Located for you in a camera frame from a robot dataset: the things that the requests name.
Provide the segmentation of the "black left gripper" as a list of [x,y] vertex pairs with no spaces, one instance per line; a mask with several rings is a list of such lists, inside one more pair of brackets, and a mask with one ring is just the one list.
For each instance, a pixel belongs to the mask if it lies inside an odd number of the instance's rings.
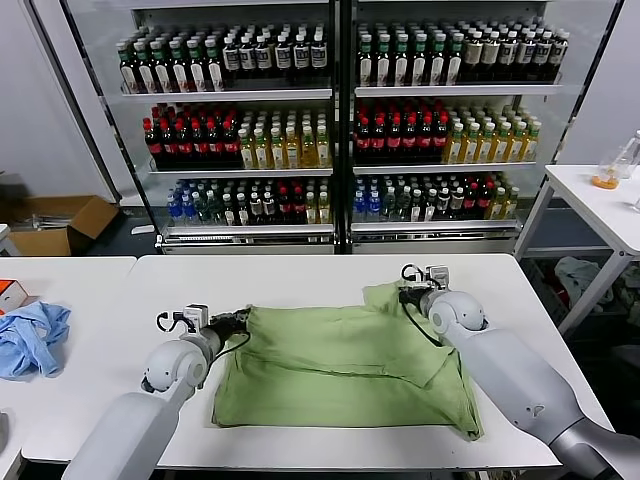
[[250,314],[251,308],[247,307],[235,312],[214,315],[210,319],[208,328],[219,338],[230,338],[234,334],[245,334]]

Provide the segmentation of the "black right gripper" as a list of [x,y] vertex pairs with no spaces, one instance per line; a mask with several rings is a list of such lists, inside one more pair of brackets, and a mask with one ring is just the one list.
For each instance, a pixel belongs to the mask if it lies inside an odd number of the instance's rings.
[[401,305],[420,307],[428,299],[430,288],[424,286],[402,286],[399,288],[398,299]]

